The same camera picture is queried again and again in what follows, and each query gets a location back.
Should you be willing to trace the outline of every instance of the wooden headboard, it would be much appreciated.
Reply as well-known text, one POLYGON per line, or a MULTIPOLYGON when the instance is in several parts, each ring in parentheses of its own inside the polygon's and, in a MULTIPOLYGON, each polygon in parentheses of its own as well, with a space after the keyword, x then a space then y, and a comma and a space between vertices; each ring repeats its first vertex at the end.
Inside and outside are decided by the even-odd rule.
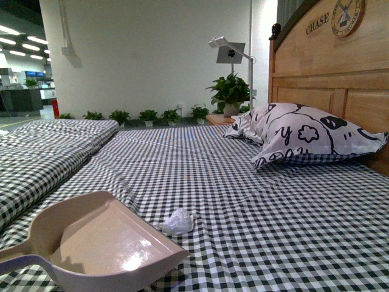
MULTIPOLYGON (((290 31, 270 41, 269 103, 301 103, 371 133, 389 131, 389 1, 305 1, 300 8, 297 23, 292 17, 284 28, 290 31)), ((389 176, 389 146, 361 160, 389 176)))

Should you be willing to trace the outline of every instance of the cartoon print pillow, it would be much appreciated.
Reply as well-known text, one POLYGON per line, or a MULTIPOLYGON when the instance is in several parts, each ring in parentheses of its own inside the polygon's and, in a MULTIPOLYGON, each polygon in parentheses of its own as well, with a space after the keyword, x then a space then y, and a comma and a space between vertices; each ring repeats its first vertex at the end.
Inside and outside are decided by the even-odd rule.
POLYGON ((388 133, 370 134, 332 114, 291 103, 268 104, 267 113, 250 128, 263 142, 251 160, 254 169, 273 161, 339 161, 377 152, 388 142, 388 133))
POLYGON ((261 138, 263 125, 259 125, 259 121, 269 112, 268 105, 258 106, 251 111, 239 116, 237 120, 228 128, 223 137, 227 138, 243 138, 250 143, 262 145, 261 138))

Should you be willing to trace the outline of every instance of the pink dustpan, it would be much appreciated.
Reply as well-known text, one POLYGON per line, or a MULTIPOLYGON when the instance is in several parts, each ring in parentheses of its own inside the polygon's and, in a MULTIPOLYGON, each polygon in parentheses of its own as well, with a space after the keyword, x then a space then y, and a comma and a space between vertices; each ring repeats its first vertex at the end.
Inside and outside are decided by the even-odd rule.
POLYGON ((42 266, 66 292, 138 291, 190 253, 105 191, 54 204, 27 240, 0 251, 0 274, 42 266))

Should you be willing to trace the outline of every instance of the green plant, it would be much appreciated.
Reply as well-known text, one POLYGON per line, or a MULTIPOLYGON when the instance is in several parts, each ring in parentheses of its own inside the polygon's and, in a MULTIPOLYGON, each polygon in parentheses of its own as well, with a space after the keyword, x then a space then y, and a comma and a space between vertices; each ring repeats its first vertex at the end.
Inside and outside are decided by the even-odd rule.
POLYGON ((145 111, 141 111, 139 113, 139 119, 146 122, 148 120, 155 121, 157 120, 157 112, 152 109, 146 109, 145 111))
POLYGON ((86 120, 103 120, 104 117, 102 115, 102 113, 92 113, 91 111, 88 111, 87 115, 83 115, 83 117, 85 117, 86 120))
POLYGON ((35 80, 32 80, 32 79, 26 79, 26 81, 24 82, 24 84, 26 86, 36 86, 38 85, 38 82, 35 81, 35 80))
POLYGON ((202 108, 201 106, 194 105, 194 107, 192 107, 191 109, 192 109, 192 115, 195 119, 205 120, 205 118, 209 114, 209 109, 202 108))
POLYGON ((241 106, 239 112, 240 112, 240 113, 246 113, 246 112, 248 112, 249 110, 250 110, 250 106, 249 106, 249 105, 243 105, 243 106, 241 106))
POLYGON ((180 115, 177 113, 176 109, 168 109, 162 114, 162 120, 164 122, 174 122, 177 123, 180 121, 180 115))
POLYGON ((119 126, 121 126, 123 123, 129 121, 129 113, 127 113, 126 111, 115 110, 109 115, 109 118, 111 120, 115 120, 119 123, 119 126))
POLYGON ((211 104, 218 104, 218 109, 222 110, 225 105, 233 105, 238 107, 238 102, 246 102, 250 100, 249 86, 242 79, 234 75, 229 74, 227 78, 223 76, 217 80, 214 80, 215 86, 207 87, 211 91, 217 91, 217 93, 211 98, 211 104))
POLYGON ((60 114, 57 119, 74 120, 74 117, 70 113, 60 114))
POLYGON ((213 114, 223 114, 223 110, 216 109, 212 112, 213 114))

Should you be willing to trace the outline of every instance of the dustpan handle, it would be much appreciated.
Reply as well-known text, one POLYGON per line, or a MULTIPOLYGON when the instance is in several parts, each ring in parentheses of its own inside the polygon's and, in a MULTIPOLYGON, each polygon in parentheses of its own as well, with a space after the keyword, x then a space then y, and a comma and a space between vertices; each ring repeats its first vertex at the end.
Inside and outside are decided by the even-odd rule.
POLYGON ((0 251, 0 275, 29 265, 39 265, 41 257, 31 254, 31 244, 28 240, 20 245, 12 246, 0 251))

